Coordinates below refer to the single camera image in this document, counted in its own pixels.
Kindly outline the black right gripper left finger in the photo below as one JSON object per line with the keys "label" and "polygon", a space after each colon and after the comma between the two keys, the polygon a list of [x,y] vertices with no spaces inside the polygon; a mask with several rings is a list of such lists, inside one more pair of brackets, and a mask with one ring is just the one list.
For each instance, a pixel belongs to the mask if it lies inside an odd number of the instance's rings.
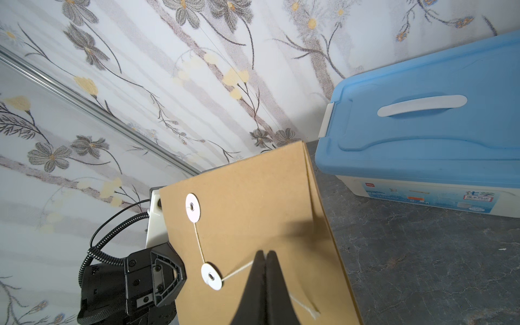
{"label": "black right gripper left finger", "polygon": [[266,261],[257,251],[238,309],[231,325],[267,324]]}

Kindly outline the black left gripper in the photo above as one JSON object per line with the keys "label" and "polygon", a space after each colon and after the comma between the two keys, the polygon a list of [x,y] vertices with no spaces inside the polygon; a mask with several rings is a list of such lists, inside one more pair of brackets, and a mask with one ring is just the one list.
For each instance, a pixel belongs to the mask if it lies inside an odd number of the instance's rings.
{"label": "black left gripper", "polygon": [[187,273],[171,244],[132,253],[122,262],[86,267],[77,323],[172,323]]}

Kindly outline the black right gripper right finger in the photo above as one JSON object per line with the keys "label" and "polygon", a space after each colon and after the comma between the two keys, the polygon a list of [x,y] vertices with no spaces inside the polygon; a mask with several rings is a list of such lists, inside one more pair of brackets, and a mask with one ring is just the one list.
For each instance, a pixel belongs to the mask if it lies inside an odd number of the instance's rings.
{"label": "black right gripper right finger", "polygon": [[275,251],[270,251],[267,254],[265,263],[266,318],[268,324],[300,325]]}

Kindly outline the brown kraft file bag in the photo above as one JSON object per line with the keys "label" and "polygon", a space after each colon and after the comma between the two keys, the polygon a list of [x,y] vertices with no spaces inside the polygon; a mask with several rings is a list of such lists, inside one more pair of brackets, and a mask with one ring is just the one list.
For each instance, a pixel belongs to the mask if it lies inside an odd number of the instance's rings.
{"label": "brown kraft file bag", "polygon": [[302,142],[160,191],[169,242],[186,267],[181,324],[229,324],[258,251],[274,251],[302,324],[361,324]]}

